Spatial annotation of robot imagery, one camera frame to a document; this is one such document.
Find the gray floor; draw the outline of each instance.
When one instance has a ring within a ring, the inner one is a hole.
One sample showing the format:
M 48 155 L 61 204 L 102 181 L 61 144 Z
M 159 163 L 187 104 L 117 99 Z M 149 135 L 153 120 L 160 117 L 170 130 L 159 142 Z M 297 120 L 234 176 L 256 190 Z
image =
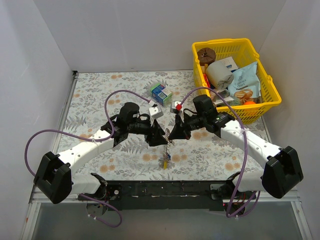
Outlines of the gray floor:
M 206 209 L 121 213 L 122 225 L 111 228 L 87 217 L 86 204 L 43 203 L 33 240 L 302 239 L 290 202 L 260 202 L 251 214 L 238 220 Z M 118 221 L 115 212 L 107 212 L 103 218 L 112 223 Z

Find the paper towel roll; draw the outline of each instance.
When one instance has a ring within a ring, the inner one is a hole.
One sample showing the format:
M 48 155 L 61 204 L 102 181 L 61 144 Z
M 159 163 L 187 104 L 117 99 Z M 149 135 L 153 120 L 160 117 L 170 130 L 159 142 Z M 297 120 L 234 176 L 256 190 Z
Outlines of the paper towel roll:
M 211 63 L 205 74 L 216 89 L 226 89 L 234 80 L 232 72 L 221 61 Z

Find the metal frame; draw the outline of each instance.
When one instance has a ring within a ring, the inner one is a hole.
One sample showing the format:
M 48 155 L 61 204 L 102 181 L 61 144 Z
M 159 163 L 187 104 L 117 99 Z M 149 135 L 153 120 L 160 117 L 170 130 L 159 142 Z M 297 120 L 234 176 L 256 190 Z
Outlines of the metal frame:
M 59 119 L 59 123 L 58 123 L 58 129 L 59 130 L 63 130 L 66 119 L 67 119 L 67 115 L 69 112 L 69 107 L 72 101 L 72 96 L 76 87 L 76 83 L 79 77 L 79 73 L 78 72 L 74 72 L 74 79 L 72 81 L 72 84 L 70 86 L 60 119 Z M 268 138 L 268 141 L 270 143 L 272 143 L 271 141 L 271 137 L 266 125 L 266 120 L 264 118 L 264 116 L 261 117 L 265 131 L 266 131 L 266 135 Z M 53 144 L 53 152 L 57 152 L 59 144 L 60 144 L 60 140 L 61 140 L 61 135 L 60 134 L 56 134 L 55 136 L 55 140 L 54 140 L 54 144 Z M 291 190 L 290 192 L 288 192 L 282 199 L 276 199 L 273 198 L 271 195 L 269 195 L 267 192 L 262 192 L 260 194 L 260 198 L 259 198 L 260 202 L 291 202 L 292 204 L 292 209 L 294 211 L 295 217 L 296 217 L 296 221 L 298 223 L 298 227 L 300 229 L 301 235 L 303 237 L 303 239 L 312 239 L 307 221 L 305 219 L 305 215 L 303 213 L 303 210 L 301 208 L 301 202 L 300 202 L 300 197 L 298 195 L 298 192 L 296 190 L 296 188 L 294 188 L 293 190 Z M 27 212 L 27 221 L 25 223 L 22 235 L 21 235 L 21 239 L 22 240 L 28 240 L 32 238 L 34 229 L 36 227 L 36 222 L 38 219 L 38 214 L 40 211 L 40 207 L 41 207 L 41 203 L 51 203 L 51 201 L 38 189 L 38 188 L 34 188 L 30 197 L 30 204 L 29 204 L 29 209 Z M 63 203 L 95 203 L 94 201 L 79 201 L 78 200 L 78 196 L 77 195 L 69 195 L 64 201 Z
M 301 202 L 292 201 L 291 205 L 295 215 L 296 222 L 298 223 L 298 227 L 300 229 L 302 239 L 312 240 L 313 238 L 312 238 L 304 211 L 302 209 Z

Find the toilet paper roll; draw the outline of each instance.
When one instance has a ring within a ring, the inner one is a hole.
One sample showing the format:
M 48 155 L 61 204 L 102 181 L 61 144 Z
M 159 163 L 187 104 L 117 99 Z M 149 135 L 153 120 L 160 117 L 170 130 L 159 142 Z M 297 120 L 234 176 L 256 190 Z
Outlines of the toilet paper roll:
M 216 60 L 216 52 L 209 47 L 200 49 L 197 55 L 200 66 L 204 66 L 205 64 L 210 65 Z
M 232 72 L 221 61 L 211 63 L 205 74 L 216 89 L 226 89 L 234 80 Z

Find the floral mat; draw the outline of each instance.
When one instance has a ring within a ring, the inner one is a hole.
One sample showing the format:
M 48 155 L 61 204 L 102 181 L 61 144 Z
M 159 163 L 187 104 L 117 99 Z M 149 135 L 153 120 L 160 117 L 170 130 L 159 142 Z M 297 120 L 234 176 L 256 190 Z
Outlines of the floral mat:
M 162 83 L 172 91 L 173 101 L 182 98 L 195 87 L 192 71 L 145 71 L 80 73 L 73 93 L 64 131 L 83 137 L 91 137 L 107 121 L 104 103 L 107 96 L 121 89 L 134 91 L 150 97 L 150 87 Z M 193 93 L 184 107 L 194 110 Z M 110 116 L 118 114 L 126 102 L 135 102 L 140 113 L 148 113 L 148 103 L 126 92 L 112 97 L 107 103 Z M 158 119 L 165 130 L 174 127 L 174 114 L 170 106 L 162 108 L 165 116 Z M 261 119 L 247 126 L 252 132 L 267 140 L 267 133 Z M 106 180 L 225 180 L 240 170 L 244 152 L 212 133 L 200 129 L 192 132 L 190 140 L 175 140 L 170 148 L 171 161 L 163 169 L 165 146 L 149 147 L 143 135 L 130 134 L 127 140 L 115 148 L 95 157 L 77 174 L 98 173 Z M 65 151 L 80 140 L 63 135 L 59 152 Z M 258 171 L 261 167 L 251 157 L 246 171 Z

